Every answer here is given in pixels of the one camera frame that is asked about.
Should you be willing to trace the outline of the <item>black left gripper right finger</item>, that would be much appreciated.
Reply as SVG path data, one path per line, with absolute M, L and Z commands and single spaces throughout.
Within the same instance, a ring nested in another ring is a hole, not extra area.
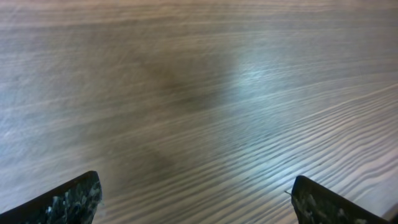
M 306 176 L 299 175 L 291 191 L 299 224 L 391 224 Z

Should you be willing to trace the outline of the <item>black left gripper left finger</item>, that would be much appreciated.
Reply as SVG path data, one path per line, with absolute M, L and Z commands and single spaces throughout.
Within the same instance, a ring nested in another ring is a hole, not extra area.
M 1 224 L 92 224 L 102 201 L 96 171 L 88 171 L 1 214 Z

